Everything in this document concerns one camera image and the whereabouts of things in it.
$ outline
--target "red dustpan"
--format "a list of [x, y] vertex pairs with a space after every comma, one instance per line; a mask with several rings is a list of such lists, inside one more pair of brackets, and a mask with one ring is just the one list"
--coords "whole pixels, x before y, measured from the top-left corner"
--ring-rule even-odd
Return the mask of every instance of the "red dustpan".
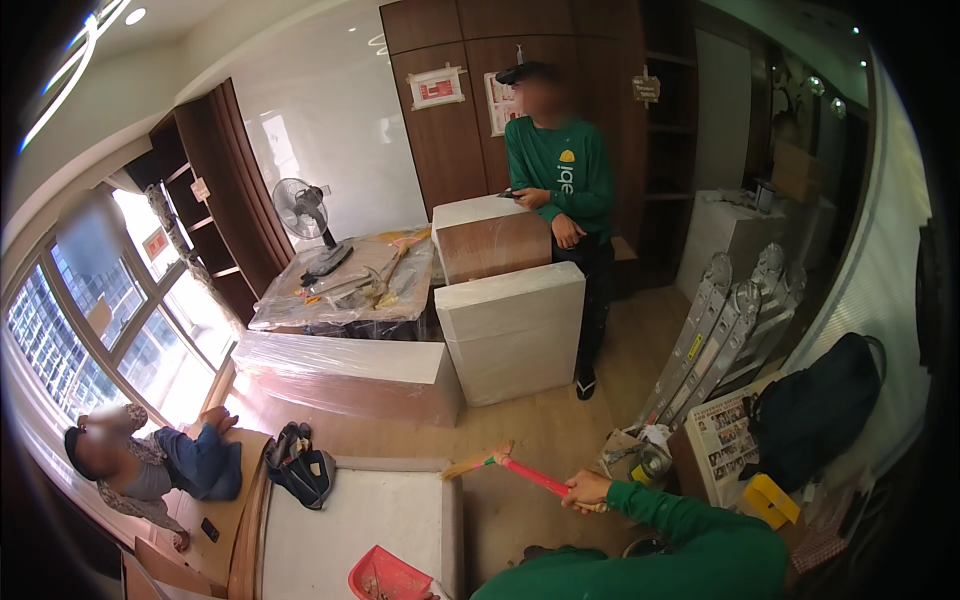
[[350, 589], [360, 600], [415, 600], [433, 578], [380, 546], [370, 549], [350, 571]]

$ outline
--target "black pants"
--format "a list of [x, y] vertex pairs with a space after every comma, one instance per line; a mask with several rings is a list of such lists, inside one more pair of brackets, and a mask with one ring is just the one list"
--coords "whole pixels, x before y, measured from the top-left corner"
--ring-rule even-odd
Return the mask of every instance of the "black pants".
[[598, 244], [595, 233], [580, 238], [570, 250], [557, 246], [553, 240], [553, 262], [569, 260], [587, 278], [584, 294], [584, 316], [580, 323], [580, 346], [577, 349], [577, 369], [593, 367], [603, 337], [607, 331], [607, 313], [613, 301], [613, 244], [607, 240]]

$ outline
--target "fan base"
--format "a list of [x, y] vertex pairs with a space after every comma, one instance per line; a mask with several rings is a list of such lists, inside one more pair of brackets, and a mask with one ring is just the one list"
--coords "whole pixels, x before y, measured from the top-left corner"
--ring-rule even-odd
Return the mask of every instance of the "fan base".
[[307, 271], [317, 277], [326, 277], [336, 271], [337, 267], [342, 265], [351, 254], [353, 254], [353, 246], [337, 244], [333, 248], [324, 247], [324, 251], [317, 253], [316, 259]]

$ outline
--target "green long-sleeve shirt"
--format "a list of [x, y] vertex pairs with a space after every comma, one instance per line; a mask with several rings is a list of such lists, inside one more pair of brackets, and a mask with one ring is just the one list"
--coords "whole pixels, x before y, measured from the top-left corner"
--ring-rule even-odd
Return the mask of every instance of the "green long-sleeve shirt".
[[537, 209], [547, 223], [563, 213], [599, 243], [613, 227], [613, 177], [603, 134], [587, 121], [571, 120], [559, 130], [539, 129], [530, 117], [507, 123], [504, 137], [513, 189], [550, 190], [550, 202]]
[[644, 600], [778, 598], [788, 553], [760, 519], [696, 498], [614, 481], [611, 508], [655, 527], [673, 554], [608, 559], [600, 550], [562, 548], [507, 569], [471, 600]]

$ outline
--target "black cap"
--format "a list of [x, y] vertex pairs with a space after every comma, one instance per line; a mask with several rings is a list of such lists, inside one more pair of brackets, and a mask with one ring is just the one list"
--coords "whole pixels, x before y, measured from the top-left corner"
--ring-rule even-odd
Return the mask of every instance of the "black cap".
[[541, 80], [558, 84], [562, 77], [560, 71], [554, 65], [537, 60], [528, 60], [500, 71], [496, 74], [496, 80], [504, 85], [516, 85], [527, 80]]
[[97, 478], [90, 475], [90, 472], [87, 471], [83, 465], [77, 462], [77, 440], [85, 432], [80, 430], [77, 427], [70, 427], [63, 433], [63, 447], [66, 449], [66, 457], [70, 459], [70, 464], [73, 465], [73, 468], [83, 477], [89, 479], [90, 481], [96, 481]]

